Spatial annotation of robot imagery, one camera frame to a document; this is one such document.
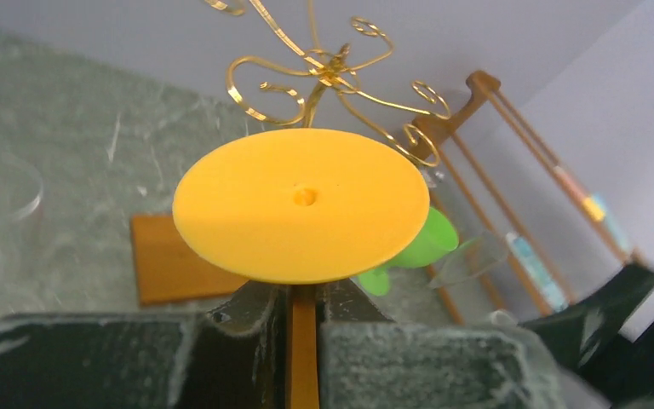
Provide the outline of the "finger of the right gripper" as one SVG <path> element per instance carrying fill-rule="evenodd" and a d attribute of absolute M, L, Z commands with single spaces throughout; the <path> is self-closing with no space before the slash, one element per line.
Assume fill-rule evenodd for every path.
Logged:
<path fill-rule="evenodd" d="M 589 297 L 521 326 L 541 338 L 560 366 L 578 370 L 606 348 L 653 291 L 654 269 L 631 262 Z"/>
<path fill-rule="evenodd" d="M 654 321 L 635 340 L 618 334 L 581 369 L 611 404 L 654 401 Z"/>

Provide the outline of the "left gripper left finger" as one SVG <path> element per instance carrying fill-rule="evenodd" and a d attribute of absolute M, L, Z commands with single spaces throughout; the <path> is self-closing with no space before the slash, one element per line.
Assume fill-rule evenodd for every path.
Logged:
<path fill-rule="evenodd" d="M 0 408 L 281 408 L 286 291 L 193 313 L 0 319 Z"/>

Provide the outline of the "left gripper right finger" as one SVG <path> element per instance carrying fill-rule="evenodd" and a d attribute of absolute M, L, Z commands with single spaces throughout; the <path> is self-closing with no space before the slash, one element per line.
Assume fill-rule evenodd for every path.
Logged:
<path fill-rule="evenodd" d="M 349 279 L 319 291 L 323 408 L 562 408 L 553 356 L 516 325 L 398 323 Z"/>

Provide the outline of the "green plastic wine glass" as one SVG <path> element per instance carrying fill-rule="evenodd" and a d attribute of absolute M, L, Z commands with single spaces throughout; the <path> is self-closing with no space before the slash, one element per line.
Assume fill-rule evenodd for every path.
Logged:
<path fill-rule="evenodd" d="M 423 268 L 454 251 L 459 236 L 452 222 L 438 209 L 429 208 L 427 219 L 418 235 L 396 256 L 357 276 L 368 294 L 387 295 L 390 290 L 390 268 Z"/>

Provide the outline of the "orange plastic wine glass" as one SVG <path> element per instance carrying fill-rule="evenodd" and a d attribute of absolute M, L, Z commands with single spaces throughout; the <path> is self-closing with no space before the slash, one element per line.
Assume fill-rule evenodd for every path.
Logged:
<path fill-rule="evenodd" d="M 215 149 L 179 182 L 175 227 L 204 260 L 284 293 L 284 403 L 317 408 L 318 286 L 382 265 L 418 235 L 419 170 L 370 138 L 289 129 Z"/>

